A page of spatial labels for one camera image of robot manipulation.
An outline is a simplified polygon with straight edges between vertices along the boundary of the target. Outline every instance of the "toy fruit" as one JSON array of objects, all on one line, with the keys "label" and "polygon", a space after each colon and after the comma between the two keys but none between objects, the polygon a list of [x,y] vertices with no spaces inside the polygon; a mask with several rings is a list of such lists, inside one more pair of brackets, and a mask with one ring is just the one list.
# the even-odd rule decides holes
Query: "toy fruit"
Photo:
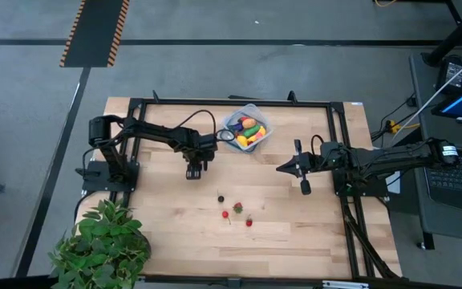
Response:
[{"label": "toy fruit", "polygon": [[253,136],[251,136],[250,138],[247,139],[247,143],[254,142],[256,140],[257,140],[256,135],[253,135]]},{"label": "toy fruit", "polygon": [[231,220],[229,220],[229,213],[228,212],[226,212],[226,211],[222,212],[222,217],[228,219],[229,224],[231,225]]},{"label": "toy fruit", "polygon": [[241,146],[247,146],[247,138],[245,136],[237,136],[237,140]]},{"label": "toy fruit", "polygon": [[237,214],[241,213],[243,209],[244,209],[244,207],[241,205],[240,202],[234,204],[234,206],[233,206],[233,210],[234,210],[235,213],[237,213]]},{"label": "toy fruit", "polygon": [[260,130],[259,132],[261,132],[261,134],[264,136],[266,134],[266,129],[263,128],[263,125],[260,125]]},{"label": "toy fruit", "polygon": [[244,126],[240,123],[238,124],[232,124],[229,126],[229,129],[234,131],[234,132],[240,132],[244,129]]},{"label": "toy fruit", "polygon": [[244,126],[245,129],[252,128],[254,125],[256,125],[256,120],[249,118],[247,120],[242,121],[241,124]]},{"label": "toy fruit", "polygon": [[256,132],[258,132],[260,130],[260,126],[259,125],[254,125],[252,128],[248,128],[244,131],[244,136],[246,138],[250,138],[251,136],[255,135]]}]

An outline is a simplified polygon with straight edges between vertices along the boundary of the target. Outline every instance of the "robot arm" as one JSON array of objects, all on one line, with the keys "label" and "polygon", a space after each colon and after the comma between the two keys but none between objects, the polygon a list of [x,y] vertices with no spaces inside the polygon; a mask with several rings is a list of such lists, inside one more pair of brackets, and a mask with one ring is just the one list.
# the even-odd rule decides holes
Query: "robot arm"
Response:
[{"label": "robot arm", "polygon": [[311,193],[307,173],[341,169],[349,183],[367,182],[398,170],[420,167],[447,167],[459,162],[456,147],[445,140],[429,139],[425,142],[408,144],[388,149],[354,149],[337,142],[324,142],[320,146],[322,155],[302,153],[300,140],[295,140],[297,154],[278,172],[300,177],[303,194]]},{"label": "robot arm", "polygon": [[[112,123],[123,127],[113,138]],[[133,117],[123,119],[118,116],[98,116],[89,122],[88,143],[104,155],[111,181],[122,182],[128,177],[127,157],[125,154],[118,154],[116,146],[131,137],[165,143],[174,153],[183,153],[183,158],[188,162],[186,178],[189,180],[201,178],[203,165],[206,170],[208,161],[213,160],[217,151],[217,136],[214,133],[202,136],[194,129],[166,128]]]}]

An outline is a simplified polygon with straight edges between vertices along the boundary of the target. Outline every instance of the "gray floor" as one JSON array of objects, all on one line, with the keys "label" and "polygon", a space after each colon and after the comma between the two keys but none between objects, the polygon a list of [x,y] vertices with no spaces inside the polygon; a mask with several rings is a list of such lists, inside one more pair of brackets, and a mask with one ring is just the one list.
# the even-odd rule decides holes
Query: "gray floor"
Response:
[{"label": "gray floor", "polygon": [[[76,0],[0,0],[0,38],[65,38],[78,5]],[[462,2],[457,6],[462,13]],[[124,37],[442,39],[454,27],[442,4],[378,8],[370,0],[135,0]],[[0,47],[0,182],[6,183],[0,194],[0,278],[11,275],[81,72],[58,67],[62,50]],[[30,274],[49,271],[46,252],[72,225],[82,183],[74,168],[88,147],[87,122],[102,113],[107,97],[151,96],[155,89],[160,97],[285,99],[294,90],[300,100],[363,102],[374,131],[382,116],[412,93],[407,58],[416,51],[424,50],[121,47],[115,67],[91,70]],[[410,111],[404,107],[393,118]],[[437,237],[437,250],[424,252],[414,246],[420,232],[416,216],[393,214],[392,229],[406,277],[462,285],[462,240]]]}]

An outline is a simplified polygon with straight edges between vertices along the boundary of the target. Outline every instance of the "clear plastic bin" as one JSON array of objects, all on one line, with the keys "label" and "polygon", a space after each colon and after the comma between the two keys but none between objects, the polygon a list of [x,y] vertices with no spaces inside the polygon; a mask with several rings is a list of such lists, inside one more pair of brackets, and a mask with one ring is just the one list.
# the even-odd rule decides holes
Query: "clear plastic bin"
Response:
[{"label": "clear plastic bin", "polygon": [[244,116],[254,118],[258,122],[259,125],[262,125],[265,128],[266,134],[261,139],[254,141],[252,144],[249,144],[246,147],[242,146],[238,142],[238,140],[233,140],[233,141],[227,142],[226,144],[228,144],[229,146],[231,146],[232,148],[240,152],[252,153],[257,145],[259,145],[262,141],[266,140],[266,138],[269,137],[270,134],[272,134],[272,132],[274,131],[274,127],[261,114],[260,109],[257,108],[257,106],[254,104],[247,104],[243,108],[236,110],[235,112],[233,112],[231,116],[227,116],[226,118],[223,119],[222,125],[224,126],[224,128],[229,129],[229,126],[233,124],[237,124],[238,120]]}]

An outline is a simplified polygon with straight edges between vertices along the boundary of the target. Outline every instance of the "wooden tabletop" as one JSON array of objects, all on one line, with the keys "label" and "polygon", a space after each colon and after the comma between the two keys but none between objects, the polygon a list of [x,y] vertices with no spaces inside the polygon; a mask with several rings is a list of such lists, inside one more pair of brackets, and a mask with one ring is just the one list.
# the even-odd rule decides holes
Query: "wooden tabletop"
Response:
[{"label": "wooden tabletop", "polygon": [[[125,117],[129,98],[111,97],[104,114]],[[345,103],[347,127],[353,147],[371,148],[363,106]],[[149,104],[146,121],[174,127],[198,109],[215,115],[217,126],[239,107]],[[294,139],[310,151],[315,133],[330,140],[323,108],[260,107],[274,133],[253,154],[236,153],[219,143],[214,161],[198,181],[185,179],[186,162],[166,144],[140,142],[140,175],[130,201],[134,218],[152,246],[146,275],[241,276],[256,278],[351,277],[339,199],[329,172],[308,175],[312,193],[303,196],[299,181],[276,167],[289,161]],[[340,138],[338,116],[334,116]],[[208,115],[198,114],[187,124],[201,134],[211,133]],[[112,133],[119,129],[115,126]],[[96,159],[102,157],[96,153]],[[223,203],[217,196],[225,197]],[[95,193],[79,208],[78,220],[107,193]],[[367,233],[388,266],[400,274],[390,219],[373,197],[363,197]],[[241,214],[232,206],[241,202]],[[229,219],[221,216],[229,212]],[[250,215],[251,227],[245,226]],[[356,240],[359,269],[364,270]]]}]

